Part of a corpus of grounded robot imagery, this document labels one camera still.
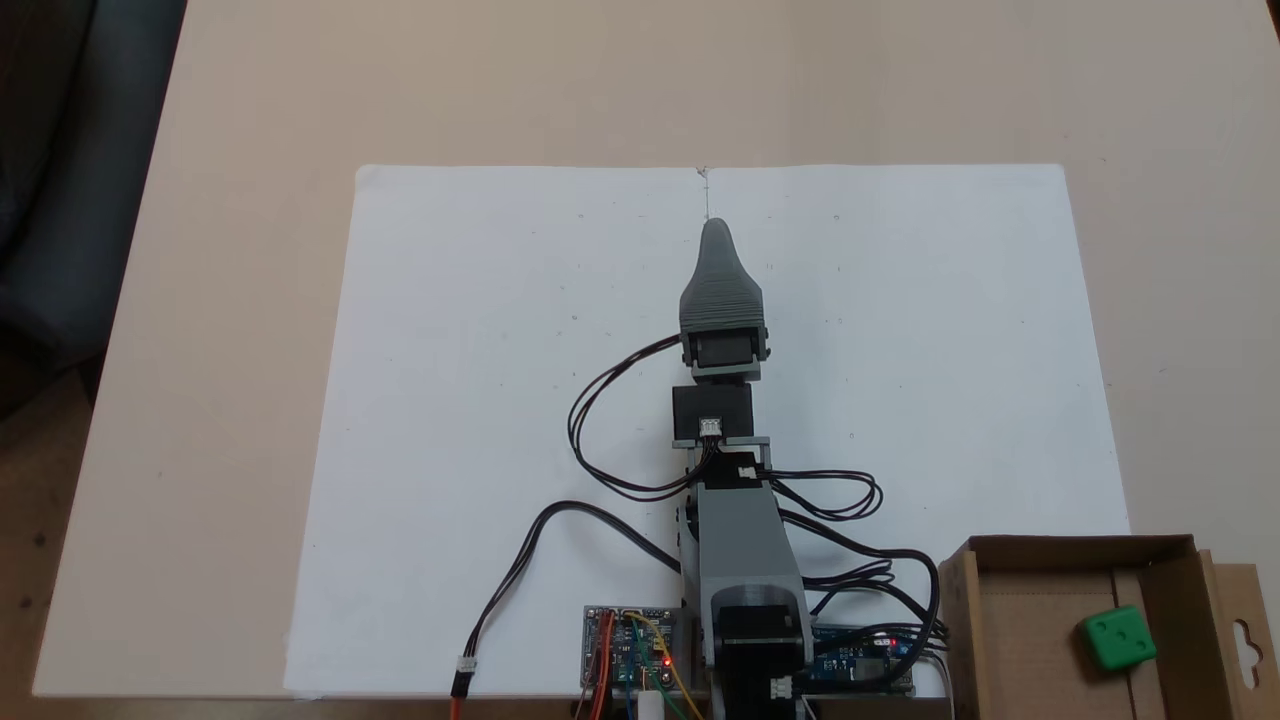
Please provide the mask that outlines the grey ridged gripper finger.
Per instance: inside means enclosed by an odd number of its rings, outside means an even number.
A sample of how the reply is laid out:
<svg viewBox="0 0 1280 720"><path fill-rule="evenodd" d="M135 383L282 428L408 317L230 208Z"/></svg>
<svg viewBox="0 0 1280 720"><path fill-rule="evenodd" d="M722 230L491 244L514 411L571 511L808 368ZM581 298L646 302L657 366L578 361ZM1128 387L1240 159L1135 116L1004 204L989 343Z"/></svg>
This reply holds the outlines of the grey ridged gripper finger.
<svg viewBox="0 0 1280 720"><path fill-rule="evenodd" d="M698 260L678 301L684 333L762 328L760 286L742 264L726 220L712 218L701 228Z"/></svg>

